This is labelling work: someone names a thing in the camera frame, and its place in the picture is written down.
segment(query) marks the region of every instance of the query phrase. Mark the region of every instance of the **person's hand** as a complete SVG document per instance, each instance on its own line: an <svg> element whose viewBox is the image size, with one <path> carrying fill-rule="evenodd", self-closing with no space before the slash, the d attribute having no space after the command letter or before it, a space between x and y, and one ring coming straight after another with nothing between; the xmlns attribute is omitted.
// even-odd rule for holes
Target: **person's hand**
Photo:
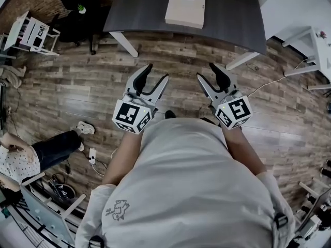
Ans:
<svg viewBox="0 0 331 248"><path fill-rule="evenodd" d="M25 148L24 151L26 152L28 162L33 163L34 158L37 157L35 150L31 146L29 146Z"/></svg>

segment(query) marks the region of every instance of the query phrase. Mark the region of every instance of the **polka dot shirt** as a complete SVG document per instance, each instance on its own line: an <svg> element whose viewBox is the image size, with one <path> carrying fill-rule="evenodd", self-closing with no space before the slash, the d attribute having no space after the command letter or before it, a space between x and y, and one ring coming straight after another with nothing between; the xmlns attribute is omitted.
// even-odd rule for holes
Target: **polka dot shirt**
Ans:
<svg viewBox="0 0 331 248"><path fill-rule="evenodd" d="M33 163L29 163L25 151L9 152L0 146L0 173L21 184L24 178L40 173L39 159L35 157Z"/></svg>

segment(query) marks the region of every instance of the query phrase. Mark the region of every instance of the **beige box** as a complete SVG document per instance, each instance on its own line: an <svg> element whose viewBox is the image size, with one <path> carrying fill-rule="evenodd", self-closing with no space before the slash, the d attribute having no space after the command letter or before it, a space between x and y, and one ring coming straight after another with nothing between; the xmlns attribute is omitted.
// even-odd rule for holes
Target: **beige box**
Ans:
<svg viewBox="0 0 331 248"><path fill-rule="evenodd" d="M205 0L169 0L165 22L202 28L205 18Z"/></svg>

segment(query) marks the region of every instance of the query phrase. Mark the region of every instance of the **black and white square marker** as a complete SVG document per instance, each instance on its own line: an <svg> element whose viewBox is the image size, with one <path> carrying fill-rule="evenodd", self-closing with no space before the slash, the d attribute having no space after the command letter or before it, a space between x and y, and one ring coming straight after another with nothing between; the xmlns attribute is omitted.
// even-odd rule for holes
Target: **black and white square marker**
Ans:
<svg viewBox="0 0 331 248"><path fill-rule="evenodd" d="M249 118L245 118L245 119L243 119L243 120L241 120L241 121L236 122L236 124L233 125L232 128L235 128L235 127L238 127L238 126L244 124L247 120L249 120Z"/></svg>
<svg viewBox="0 0 331 248"><path fill-rule="evenodd" d="M118 126L120 129L122 129L122 130L126 130L126 131L130 131L130 132L136 133L136 132L134 131L133 127L126 126L126 125L124 125L124 124L116 123L116 122L115 122L115 124L117 124L117 126Z"/></svg>
<svg viewBox="0 0 331 248"><path fill-rule="evenodd" d="M144 118L137 125L138 130L141 131L143 128L145 128L146 124L150 120L151 120L151 116L149 115L149 113L147 113L146 116L144 116Z"/></svg>
<svg viewBox="0 0 331 248"><path fill-rule="evenodd" d="M224 123L225 126L229 127L231 125L232 120L229 119L229 117L222 110L219 110L216 116Z"/></svg>
<svg viewBox="0 0 331 248"><path fill-rule="evenodd" d="M116 119L128 124L133 124L138 114L138 111L138 106L123 103L117 113Z"/></svg>
<svg viewBox="0 0 331 248"><path fill-rule="evenodd" d="M238 99L229 103L229 107L236 120L251 114L243 99Z"/></svg>

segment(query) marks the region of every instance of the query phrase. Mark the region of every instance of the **black chair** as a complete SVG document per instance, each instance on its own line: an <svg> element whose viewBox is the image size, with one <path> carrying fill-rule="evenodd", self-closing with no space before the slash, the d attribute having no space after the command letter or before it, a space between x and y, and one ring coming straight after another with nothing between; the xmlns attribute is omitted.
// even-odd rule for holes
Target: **black chair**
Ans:
<svg viewBox="0 0 331 248"><path fill-rule="evenodd" d="M92 55L96 54L93 50L93 34L99 33L103 29L106 21L104 10L101 10L100 3L97 0L61 0L64 7L72 10L69 15L62 19L57 19L57 14L51 26L60 31L59 41L74 42L79 46L79 41L86 38L89 40L89 50ZM80 14L78 5L86 8L85 14Z"/></svg>

